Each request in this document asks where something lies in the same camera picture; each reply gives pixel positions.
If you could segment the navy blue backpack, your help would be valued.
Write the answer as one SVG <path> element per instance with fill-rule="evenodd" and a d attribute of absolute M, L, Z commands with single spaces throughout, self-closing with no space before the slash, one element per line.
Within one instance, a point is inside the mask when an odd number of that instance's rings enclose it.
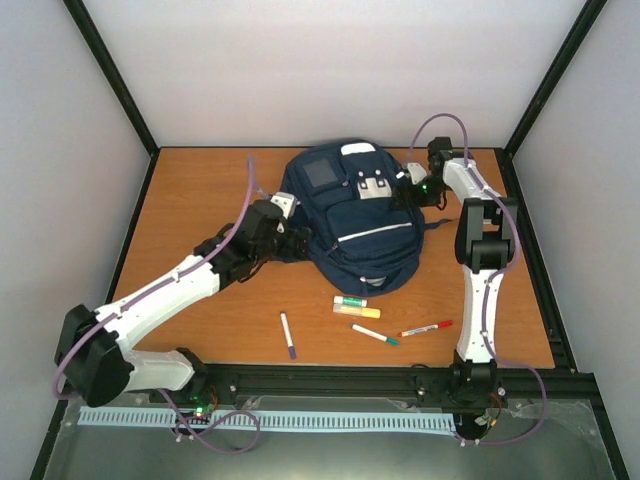
<path fill-rule="evenodd" d="M 416 273 L 427 231 L 418 207 L 395 209 L 392 193 L 401 164 L 362 139 L 309 148 L 288 162 L 280 189 L 297 200 L 289 221 L 308 228 L 307 255 L 346 295 L 375 297 L 405 285 Z"/>

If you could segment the purple cap marker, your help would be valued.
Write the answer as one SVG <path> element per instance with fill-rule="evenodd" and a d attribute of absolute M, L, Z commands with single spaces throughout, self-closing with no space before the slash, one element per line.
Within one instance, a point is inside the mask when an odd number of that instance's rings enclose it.
<path fill-rule="evenodd" d="M 291 360 L 295 360 L 297 358 L 297 354 L 296 354 L 293 337 L 291 334 L 291 329 L 290 329 L 288 316 L 286 312 L 280 312 L 280 320 L 281 320 L 281 325 L 283 328 L 283 332 L 284 332 L 284 336 L 287 344 L 289 357 Z"/>

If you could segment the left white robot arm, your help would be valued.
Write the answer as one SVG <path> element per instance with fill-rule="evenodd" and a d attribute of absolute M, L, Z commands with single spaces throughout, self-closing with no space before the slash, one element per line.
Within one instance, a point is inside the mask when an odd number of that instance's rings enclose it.
<path fill-rule="evenodd" d="M 268 260 L 302 258 L 310 231 L 288 221 L 298 200 L 278 192 L 246 206 L 228 224 L 170 272 L 119 301 L 89 310 L 72 308 L 64 318 L 54 361 L 73 393 L 90 407 L 123 392 L 164 389 L 186 402 L 208 390 L 203 362 L 186 347 L 144 352 L 136 345 L 190 305 L 251 278 Z"/>

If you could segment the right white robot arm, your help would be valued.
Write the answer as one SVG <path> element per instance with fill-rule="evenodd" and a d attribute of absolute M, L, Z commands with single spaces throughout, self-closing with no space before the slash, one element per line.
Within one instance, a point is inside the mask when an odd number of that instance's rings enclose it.
<path fill-rule="evenodd" d="M 464 310 L 447 391 L 453 403 L 471 406 L 488 400 L 497 386 L 496 311 L 504 271 L 517 253 L 517 202 L 500 196 L 450 138 L 434 138 L 427 156 L 427 168 L 415 162 L 403 168 L 392 207 L 442 210 L 449 191 L 461 203 L 454 253 L 464 276 Z"/>

